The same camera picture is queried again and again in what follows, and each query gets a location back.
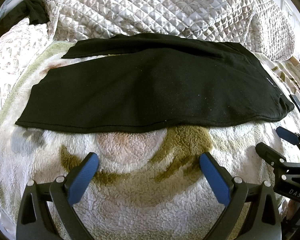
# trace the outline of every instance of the fleece blanket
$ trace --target fleece blanket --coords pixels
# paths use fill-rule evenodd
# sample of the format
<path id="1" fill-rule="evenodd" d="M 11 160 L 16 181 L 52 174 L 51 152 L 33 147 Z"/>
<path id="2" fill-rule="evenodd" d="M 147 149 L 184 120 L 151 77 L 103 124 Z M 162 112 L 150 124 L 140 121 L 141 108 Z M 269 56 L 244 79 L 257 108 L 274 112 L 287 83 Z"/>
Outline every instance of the fleece blanket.
<path id="1" fill-rule="evenodd" d="M 273 0 L 63 0 L 55 38 L 163 33 L 240 42 L 271 60 L 288 60 L 294 34 Z"/>
<path id="2" fill-rule="evenodd" d="M 231 175 L 250 183 L 274 182 L 272 168 L 255 152 L 261 141 L 288 161 L 300 162 L 296 146 L 275 133 L 279 125 L 300 132 L 297 109 L 276 123 L 249 122 L 225 128 L 178 126 L 142 134 L 69 134 L 16 126 L 31 87 L 49 69 L 91 59 L 61 59 L 73 45 L 60 41 L 50 45 L 25 71 L 0 113 L 0 212 L 12 223 L 16 223 L 29 179 L 51 182 L 66 175 L 92 151 L 98 154 L 100 166 L 74 209 L 93 237 L 203 239 L 224 207 L 200 171 L 201 153 L 211 152 Z M 294 84 L 280 80 L 266 65 L 270 62 L 267 57 L 256 56 L 288 95 L 289 86 Z M 277 197 L 279 206 L 283 198 Z M 52 205 L 50 209 L 61 236 L 68 239 L 56 210 Z M 231 237 L 238 233 L 247 210 L 248 205 Z"/>

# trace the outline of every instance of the blue object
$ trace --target blue object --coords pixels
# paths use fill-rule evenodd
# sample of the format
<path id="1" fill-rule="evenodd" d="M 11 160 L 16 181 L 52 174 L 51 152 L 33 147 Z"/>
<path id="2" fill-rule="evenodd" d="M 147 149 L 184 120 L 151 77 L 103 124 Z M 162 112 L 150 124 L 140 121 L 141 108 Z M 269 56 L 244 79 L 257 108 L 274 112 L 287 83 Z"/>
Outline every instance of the blue object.
<path id="1" fill-rule="evenodd" d="M 73 179 L 73 182 L 69 186 L 68 203 L 70 204 L 70 206 L 80 202 L 84 192 L 86 191 L 90 181 L 92 180 L 94 174 L 98 169 L 98 155 L 95 153 L 89 153 L 87 157 L 88 160 L 83 165 L 83 167 L 81 167 L 76 177 Z"/>
<path id="2" fill-rule="evenodd" d="M 200 156 L 199 163 L 201 171 L 205 175 L 218 202 L 228 206 L 231 200 L 230 189 L 223 180 L 221 174 L 218 172 L 206 154 L 202 154 Z"/>
<path id="3" fill-rule="evenodd" d="M 282 138 L 283 140 L 293 144 L 293 145 L 297 145 L 299 144 L 299 137 L 298 135 L 296 135 L 293 132 L 290 132 L 289 130 L 279 126 L 276 129 L 277 135 Z"/>

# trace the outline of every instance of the ribbed blue pad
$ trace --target ribbed blue pad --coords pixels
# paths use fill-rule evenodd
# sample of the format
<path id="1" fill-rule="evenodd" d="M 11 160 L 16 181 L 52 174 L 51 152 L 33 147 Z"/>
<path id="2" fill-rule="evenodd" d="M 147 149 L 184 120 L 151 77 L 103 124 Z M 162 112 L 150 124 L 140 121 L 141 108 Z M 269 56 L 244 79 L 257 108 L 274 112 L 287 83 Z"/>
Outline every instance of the ribbed blue pad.
<path id="1" fill-rule="evenodd" d="M 91 155 L 84 167 L 79 171 L 68 189 L 68 202 L 70 206 L 80 202 L 80 199 L 98 169 L 98 165 L 99 158 L 98 155 L 94 153 Z"/>
<path id="2" fill-rule="evenodd" d="M 206 154 L 200 156 L 200 167 L 219 203 L 228 206 L 230 189 Z"/>
<path id="3" fill-rule="evenodd" d="M 282 138 L 283 140 L 293 144 L 297 145 L 299 144 L 298 135 L 294 134 L 293 132 L 290 132 L 289 130 L 279 126 L 276 129 L 277 135 Z"/>

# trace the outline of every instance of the black garment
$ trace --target black garment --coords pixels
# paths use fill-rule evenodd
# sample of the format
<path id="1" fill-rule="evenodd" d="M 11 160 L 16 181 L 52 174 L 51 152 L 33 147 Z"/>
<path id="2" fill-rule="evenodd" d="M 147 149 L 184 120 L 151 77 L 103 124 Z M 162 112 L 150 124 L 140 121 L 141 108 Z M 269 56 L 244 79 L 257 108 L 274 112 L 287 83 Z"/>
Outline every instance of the black garment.
<path id="1" fill-rule="evenodd" d="M 107 53 L 125 54 L 49 70 L 32 87 L 16 124 L 75 133 L 147 132 L 178 124 L 279 121 L 294 108 L 238 43 L 118 35 L 79 41 L 64 57 Z"/>
<path id="2" fill-rule="evenodd" d="M 30 25 L 43 24 L 49 21 L 42 0 L 24 0 L 0 20 L 0 37 L 28 15 Z"/>

